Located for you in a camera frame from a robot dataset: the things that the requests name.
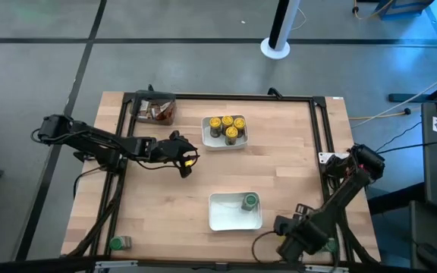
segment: white pole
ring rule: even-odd
[[[268,58],[277,60],[288,56],[290,46],[286,40],[299,6],[300,0],[279,0],[271,34],[261,42],[261,51]]]

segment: pole base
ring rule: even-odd
[[[267,57],[274,60],[280,60],[286,56],[288,56],[290,47],[288,42],[286,42],[285,47],[282,50],[274,50],[269,46],[269,38],[265,38],[263,42],[261,42],[261,52]]]

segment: white cable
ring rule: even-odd
[[[303,21],[303,23],[301,23],[300,26],[295,27],[295,28],[292,28],[291,30],[297,30],[297,29],[299,29],[299,28],[302,27],[302,26],[304,25],[304,23],[306,23],[307,20],[308,20],[308,19],[307,19],[307,16],[304,15],[303,11],[302,11],[300,8],[298,8],[297,10],[300,11],[300,13],[303,15],[303,17],[304,17],[304,21]]]
[[[413,99],[417,98],[418,96],[421,96],[422,94],[428,92],[428,91],[429,91],[431,88],[433,88],[436,84],[437,84],[437,81],[436,81],[435,83],[431,84],[428,88],[426,88],[426,89],[425,89],[424,91],[422,91],[421,93],[419,93],[419,94],[413,96],[412,98],[410,98],[410,99],[408,99],[408,100],[406,100],[406,101],[404,101],[404,102],[401,102],[401,103],[399,103],[399,104],[397,104],[397,105],[395,105],[395,106],[392,106],[392,107],[390,107],[389,109],[383,111],[382,113],[379,113],[379,114],[377,114],[377,115],[375,115],[375,116],[373,116],[373,117],[371,117],[371,118],[369,118],[369,119],[367,119],[367,120],[365,120],[365,121],[360,122],[359,124],[356,124],[356,125],[352,126],[352,129],[355,128],[355,127],[359,127],[360,125],[365,124],[365,123],[371,121],[372,119],[377,118],[378,116],[387,113],[388,111],[394,110],[394,109],[396,109],[397,107],[399,107],[399,106],[401,106],[401,105],[405,105],[406,103],[412,101]]]

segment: desk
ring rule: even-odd
[[[103,93],[95,127],[115,132],[123,95]],[[353,140],[344,100],[326,98],[326,103],[335,151],[345,152]],[[115,234],[132,236],[133,247],[113,252],[113,258],[255,262],[250,251],[253,239],[272,230],[276,215],[291,216],[299,202],[313,208],[321,206],[322,189],[310,109],[306,103],[178,99],[177,105],[173,125],[138,123],[134,136],[161,140],[173,130],[179,130],[198,148],[200,160],[186,179],[181,179],[175,169],[148,171],[135,162],[128,163]],[[204,149],[202,117],[224,113],[240,113],[246,117],[249,134],[246,149],[221,152]],[[124,123],[123,132],[127,131],[128,121]],[[83,171],[95,167],[96,162],[87,162]],[[62,253],[73,250],[94,224],[104,180],[102,172],[80,179]],[[258,231],[212,231],[208,222],[209,195],[237,191],[259,194],[263,227]],[[349,226],[360,243],[373,258],[380,260],[364,191],[353,199],[346,213]],[[106,233],[104,227],[98,253],[103,253]],[[275,248],[280,243],[274,235],[264,237],[256,245],[256,254],[264,261],[276,260],[279,257]],[[332,262],[330,255],[322,254],[307,256],[304,261]]]

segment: yellow lid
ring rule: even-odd
[[[224,116],[222,118],[222,123],[226,126],[231,126],[234,123],[234,118],[231,116]]]
[[[243,129],[246,126],[246,121],[243,118],[236,118],[234,121],[234,126],[237,129]]]
[[[227,137],[237,137],[237,128],[236,127],[229,127],[227,128],[227,130],[225,131],[225,135]]]
[[[220,118],[210,118],[209,123],[210,123],[210,127],[214,127],[214,128],[220,127],[220,123],[221,123]]]

